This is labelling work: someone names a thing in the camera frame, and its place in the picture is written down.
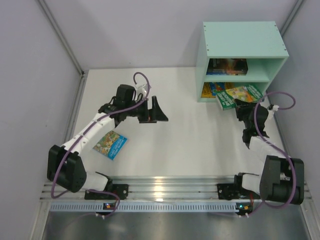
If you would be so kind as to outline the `green Treehouse book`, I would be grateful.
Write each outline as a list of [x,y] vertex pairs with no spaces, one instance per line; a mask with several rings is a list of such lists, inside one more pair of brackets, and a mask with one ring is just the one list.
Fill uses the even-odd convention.
[[256,103],[263,97],[263,94],[255,85],[248,84],[218,91],[215,96],[220,108],[225,111],[235,108],[236,100],[245,103]]

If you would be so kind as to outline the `yellow 130-Storey Treehouse book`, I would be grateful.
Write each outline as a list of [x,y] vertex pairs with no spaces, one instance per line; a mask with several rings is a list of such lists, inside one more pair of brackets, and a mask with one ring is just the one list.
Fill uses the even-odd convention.
[[201,98],[215,98],[217,92],[232,89],[235,87],[235,84],[232,82],[205,82],[203,84]]

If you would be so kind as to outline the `blue Treehouse book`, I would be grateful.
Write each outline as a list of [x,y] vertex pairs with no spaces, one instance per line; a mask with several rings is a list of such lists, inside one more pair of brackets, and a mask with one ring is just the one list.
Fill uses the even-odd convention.
[[127,141],[125,136],[112,130],[102,137],[93,149],[113,161]]

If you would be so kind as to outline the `Three Days to See book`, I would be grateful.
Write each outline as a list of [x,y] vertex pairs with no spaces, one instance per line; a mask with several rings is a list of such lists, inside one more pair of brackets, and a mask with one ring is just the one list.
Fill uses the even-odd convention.
[[248,64],[245,58],[211,58],[208,63],[207,72],[226,71],[248,71]]

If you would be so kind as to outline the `Animal Farm book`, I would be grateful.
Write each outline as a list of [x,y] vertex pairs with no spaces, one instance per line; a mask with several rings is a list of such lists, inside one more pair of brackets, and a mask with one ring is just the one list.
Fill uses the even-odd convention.
[[207,76],[225,76],[225,75],[227,75],[227,73],[225,73],[225,72],[207,72],[206,75]]

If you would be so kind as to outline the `A Tale of Two Cities book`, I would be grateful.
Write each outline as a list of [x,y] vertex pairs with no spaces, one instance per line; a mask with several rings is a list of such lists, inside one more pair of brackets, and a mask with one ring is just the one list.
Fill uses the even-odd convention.
[[247,70],[228,70],[226,71],[226,75],[228,76],[245,76],[247,74]]

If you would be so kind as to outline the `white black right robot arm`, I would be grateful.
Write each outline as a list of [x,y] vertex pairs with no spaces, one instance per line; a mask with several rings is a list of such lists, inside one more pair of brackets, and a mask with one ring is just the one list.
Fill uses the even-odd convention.
[[304,200],[304,162],[285,155],[267,140],[265,122],[279,107],[265,108],[255,102],[235,100],[236,117],[244,122],[242,141],[263,163],[260,174],[240,172],[234,176],[234,186],[242,196],[257,194],[264,201],[300,205]]

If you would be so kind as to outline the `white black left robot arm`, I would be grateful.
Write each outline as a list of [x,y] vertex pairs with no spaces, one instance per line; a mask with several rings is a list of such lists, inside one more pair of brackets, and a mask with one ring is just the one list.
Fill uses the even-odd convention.
[[53,145],[48,152],[47,179],[66,190],[105,191],[110,178],[86,169],[88,153],[110,131],[127,117],[136,117],[141,124],[167,122],[157,97],[152,96],[148,108],[150,86],[121,84],[109,103],[102,105],[89,124],[63,145]]

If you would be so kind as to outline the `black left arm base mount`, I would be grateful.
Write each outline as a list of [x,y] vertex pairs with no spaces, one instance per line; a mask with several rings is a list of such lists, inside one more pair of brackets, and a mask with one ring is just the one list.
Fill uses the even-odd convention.
[[[125,200],[129,193],[129,185],[113,183],[113,180],[109,176],[106,176],[106,177],[108,179],[108,183],[106,184],[106,187],[104,188],[103,191],[113,193],[117,195],[120,198],[120,200]],[[116,197],[109,194],[86,191],[84,195],[84,199],[85,200],[116,200]]]

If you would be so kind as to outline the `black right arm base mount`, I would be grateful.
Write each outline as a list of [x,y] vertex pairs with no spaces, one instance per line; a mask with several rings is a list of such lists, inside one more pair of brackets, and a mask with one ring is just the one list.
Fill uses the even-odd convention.
[[250,198],[250,191],[242,187],[244,173],[235,175],[232,183],[218,183],[217,194],[219,200],[239,200]]

